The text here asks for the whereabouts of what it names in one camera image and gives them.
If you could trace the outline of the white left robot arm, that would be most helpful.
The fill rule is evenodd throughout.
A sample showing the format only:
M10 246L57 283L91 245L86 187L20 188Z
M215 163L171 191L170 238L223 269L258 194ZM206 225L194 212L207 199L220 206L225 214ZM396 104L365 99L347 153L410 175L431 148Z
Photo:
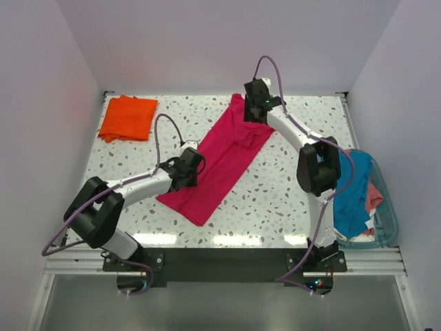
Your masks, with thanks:
M63 220L91 248L107 250L126 270L136 270L143 262L141 244L118 229L122 211L144 199L197 186L198 168L204 161L198 142L187 141L177 157L137 176L113 181L92 177Z

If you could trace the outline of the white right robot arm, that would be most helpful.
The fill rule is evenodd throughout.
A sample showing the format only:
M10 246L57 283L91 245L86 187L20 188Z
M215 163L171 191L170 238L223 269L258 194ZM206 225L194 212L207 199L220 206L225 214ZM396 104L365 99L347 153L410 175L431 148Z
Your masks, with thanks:
M289 113L282 98L270 94L267 80L254 78L244 87L244 120L274 129L298 153L296 178L307 194L311 221L307 252L300 264L324 270L338 253L333 212L333 196L341 176L337 141L320 136Z

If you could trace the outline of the magenta pink t-shirt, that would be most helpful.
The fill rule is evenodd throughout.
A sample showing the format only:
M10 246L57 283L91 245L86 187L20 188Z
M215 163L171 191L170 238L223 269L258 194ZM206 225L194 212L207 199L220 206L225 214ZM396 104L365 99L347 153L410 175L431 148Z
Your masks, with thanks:
M233 94L226 111L199 145L206 164L197 186L156 199L193 224L205 225L274 132L265 124L245 121L244 115L244 98Z

